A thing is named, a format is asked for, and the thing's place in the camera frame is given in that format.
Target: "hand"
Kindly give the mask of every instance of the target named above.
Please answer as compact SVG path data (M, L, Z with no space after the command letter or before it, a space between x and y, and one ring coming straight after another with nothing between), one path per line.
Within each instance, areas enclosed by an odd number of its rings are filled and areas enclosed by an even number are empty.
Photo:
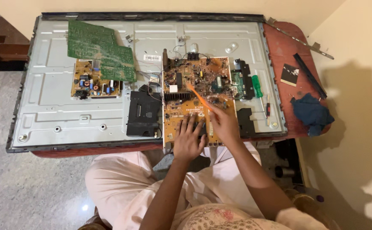
M197 114L194 113L188 123L189 115L184 116L184 119L179 121L176 127L176 137L174 139L174 160L179 159L184 162L190 163L203 151L206 145L206 135L204 134L200 139L200 144L197 143L199 133L203 127L205 119L202 118L193 131L193 124L196 120Z
M231 145L241 144L240 130L236 116L225 113L219 107L210 104L213 109L210 112L210 121L213 125L213 130L221 141L230 148Z

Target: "screwdriver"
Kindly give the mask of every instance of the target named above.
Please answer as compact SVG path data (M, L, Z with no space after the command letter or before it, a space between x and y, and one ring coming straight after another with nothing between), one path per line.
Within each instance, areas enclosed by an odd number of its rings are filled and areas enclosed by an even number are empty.
M260 86L260 81L258 80L258 76L257 75L253 75L251 77L251 81L253 82L253 87L254 87L254 90L255 90L255 96L257 98L260 98L261 108L263 109L264 116L267 119L267 114L265 113L265 110L264 110L264 103L262 102L262 96L263 96L263 94L261 92L261 86Z

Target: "white pants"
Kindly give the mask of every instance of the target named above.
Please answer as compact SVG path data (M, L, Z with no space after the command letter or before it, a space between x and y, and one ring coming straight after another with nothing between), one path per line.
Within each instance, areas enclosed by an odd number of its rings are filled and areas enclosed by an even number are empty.
M260 162L250 142L247 149ZM156 181L152 165L162 151L105 154L97 157L86 172L89 195L102 220L113 229L138 229L162 181ZM211 164L197 173L189 172L183 182L176 212L207 203L233 205L252 217L263 217L251 197L233 156L226 147L205 148L201 154Z

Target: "person's left hand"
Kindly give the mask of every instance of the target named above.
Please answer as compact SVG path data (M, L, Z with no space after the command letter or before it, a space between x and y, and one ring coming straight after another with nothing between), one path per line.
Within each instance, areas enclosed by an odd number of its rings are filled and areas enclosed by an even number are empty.
M202 118L193 131L193 124L196 120L196 113L190 118L188 123L189 115L184 116L183 120L179 121L176 127L176 137L174 139L174 160L179 159L190 163L203 151L206 145L206 134L201 137L200 144L197 143L199 133L203 127L205 118Z

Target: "person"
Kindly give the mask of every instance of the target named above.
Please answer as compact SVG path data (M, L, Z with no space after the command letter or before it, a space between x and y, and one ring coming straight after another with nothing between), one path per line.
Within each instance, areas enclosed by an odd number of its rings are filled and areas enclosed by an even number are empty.
M173 162L164 180L156 181L145 152L97 157L85 177L89 195L103 222L117 229L326 230L298 211L267 176L251 143L240 139L235 115L210 105L210 121L225 147L204 148L193 130L196 114L177 124ZM211 166L187 172L198 155Z

